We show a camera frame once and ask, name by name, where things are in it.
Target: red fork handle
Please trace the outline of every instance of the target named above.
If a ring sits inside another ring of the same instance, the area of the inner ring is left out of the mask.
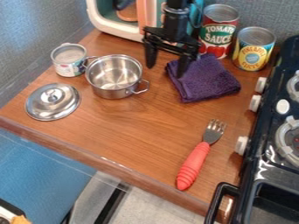
[[[184,161],[177,175],[177,189],[180,191],[190,187],[199,174],[205,162],[205,158],[210,151],[210,144],[199,143],[188,158]]]

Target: small metal pot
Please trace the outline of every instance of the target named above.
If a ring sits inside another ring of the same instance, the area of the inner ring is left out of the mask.
[[[121,99],[148,91],[150,83],[143,80],[142,75],[140,62],[123,54],[95,59],[86,70],[87,81],[92,85],[94,93],[106,99]],[[137,91],[141,82],[146,83],[146,88]]]

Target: can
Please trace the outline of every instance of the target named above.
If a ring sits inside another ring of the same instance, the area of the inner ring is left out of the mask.
[[[65,43],[51,53],[52,63],[57,74],[75,77],[85,72],[84,62],[87,49],[83,45]]]
[[[246,71],[261,70],[270,59],[275,40],[275,35],[262,27],[240,30],[233,52],[234,65]]]
[[[203,24],[200,29],[199,52],[213,53],[223,59],[230,51],[233,34],[239,21],[239,12],[226,4],[211,4],[204,8]]]

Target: toy stove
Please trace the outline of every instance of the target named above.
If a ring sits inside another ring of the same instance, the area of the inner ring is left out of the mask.
[[[269,76],[259,78],[249,108],[257,112],[250,137],[241,136],[240,187],[220,183],[205,223],[224,195],[234,197],[229,223],[299,223],[299,36],[285,41]]]

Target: wooden countertop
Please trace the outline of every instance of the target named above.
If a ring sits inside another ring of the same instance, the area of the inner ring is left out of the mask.
[[[125,53],[140,60],[143,78],[150,81],[149,92],[121,100],[101,99],[94,95],[84,75],[63,78],[50,67],[1,109],[0,126],[199,214],[205,214],[219,182],[238,185],[242,158],[233,152],[234,145],[238,136],[249,134],[254,113],[247,107],[258,77],[267,76],[270,66],[250,73],[223,59],[224,66],[239,80],[241,91],[183,104],[164,71],[166,63],[177,56],[160,52],[156,66],[149,70],[141,43],[96,30],[80,43],[90,56]],[[82,96],[81,105],[58,121],[33,120],[24,111],[25,100],[35,89],[53,82],[75,86]],[[212,146],[193,186],[180,192],[175,188],[177,171],[201,141],[212,118],[225,121],[226,132]]]

